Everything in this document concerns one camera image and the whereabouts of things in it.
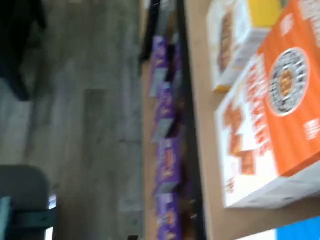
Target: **floor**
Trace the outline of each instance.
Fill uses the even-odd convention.
[[[23,72],[33,101],[0,86],[0,164],[41,168],[59,240],[142,233],[139,0],[45,0],[49,27]]]

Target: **box logo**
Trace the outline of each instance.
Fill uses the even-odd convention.
[[[286,116],[297,109],[309,84],[309,64],[299,47],[283,52],[275,61],[269,82],[269,106],[277,116]]]

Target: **product display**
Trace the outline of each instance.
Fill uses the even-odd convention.
[[[279,0],[214,0],[207,15],[212,89],[228,91],[276,23]]]
[[[178,197],[175,193],[161,194],[156,199],[158,240],[181,240]]]
[[[215,113],[227,208],[280,208],[320,190],[319,9],[291,0]]]
[[[167,137],[176,117],[173,88],[170,82],[164,82],[159,87],[158,100],[154,120],[152,142],[157,143]]]
[[[288,226],[264,231],[239,240],[318,240],[320,217],[311,218]]]
[[[168,42],[162,36],[155,36],[153,37],[151,57],[150,98],[157,97],[159,85],[165,81],[168,69]]]
[[[181,182],[180,141],[161,139],[157,148],[157,174],[154,195],[170,193]]]

